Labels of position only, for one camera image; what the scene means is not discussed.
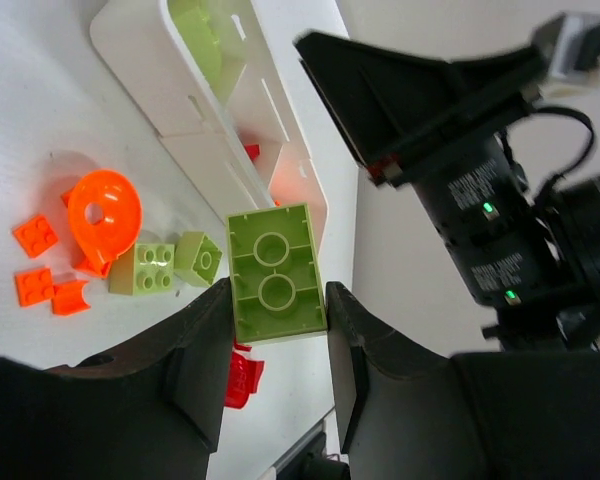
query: white tray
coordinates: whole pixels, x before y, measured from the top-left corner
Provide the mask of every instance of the white tray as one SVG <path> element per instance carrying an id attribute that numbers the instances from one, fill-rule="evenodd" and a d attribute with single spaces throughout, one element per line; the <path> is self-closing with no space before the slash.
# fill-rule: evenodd
<path id="1" fill-rule="evenodd" d="M 230 214 L 309 204 L 320 245 L 327 204 L 251 2 L 209 2 L 223 55 L 212 91 L 167 0 L 109 0 L 93 43 L 184 174 L 224 221 Z M 257 143 L 251 162 L 243 144 Z"/>

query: white table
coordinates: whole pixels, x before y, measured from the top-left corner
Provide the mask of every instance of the white table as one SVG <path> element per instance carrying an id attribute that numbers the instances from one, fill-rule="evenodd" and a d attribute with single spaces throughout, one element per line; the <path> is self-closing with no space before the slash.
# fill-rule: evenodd
<path id="1" fill-rule="evenodd" d="M 72 273 L 78 255 L 60 193 L 98 167 L 127 175 L 144 205 L 141 239 L 204 230 L 223 248 L 224 227 L 157 141 L 154 131 L 91 47 L 88 25 L 106 0 L 0 0 L 0 355 L 39 368 L 116 345 L 188 304 L 202 290 L 110 295 L 86 287 L 90 311 L 54 317 L 48 304 L 21 309 L 14 272 L 49 266 Z M 350 285 L 357 169 L 306 78 L 293 39 L 307 28 L 345 34 L 333 0 L 255 0 L 263 30 L 296 108 L 329 204 L 320 253 L 323 281 Z M 60 246 L 29 260 L 10 230 L 36 213 Z M 227 275 L 224 262 L 220 275 Z M 260 392 L 226 410 L 209 478 L 257 478 L 333 405 L 324 337 L 261 346 Z"/>

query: wall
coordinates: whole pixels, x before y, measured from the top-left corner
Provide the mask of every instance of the wall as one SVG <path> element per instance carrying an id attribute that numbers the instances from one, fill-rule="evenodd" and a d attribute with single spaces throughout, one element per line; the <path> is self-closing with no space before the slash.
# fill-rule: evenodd
<path id="1" fill-rule="evenodd" d="M 575 0 L 340 0 L 351 36 L 422 56 L 475 56 L 513 48 L 534 26 Z M 588 11 L 600 12 L 600 0 Z M 570 101 L 589 114 L 600 137 L 600 92 Z M 512 144 L 532 188 L 570 161 L 585 139 L 578 124 L 534 119 L 516 127 Z M 583 174 L 600 170 L 597 153 Z M 360 181 L 354 293 L 376 315 L 438 353 L 493 349 L 480 326 L 495 316 L 475 305 L 409 187 L 376 189 Z"/>

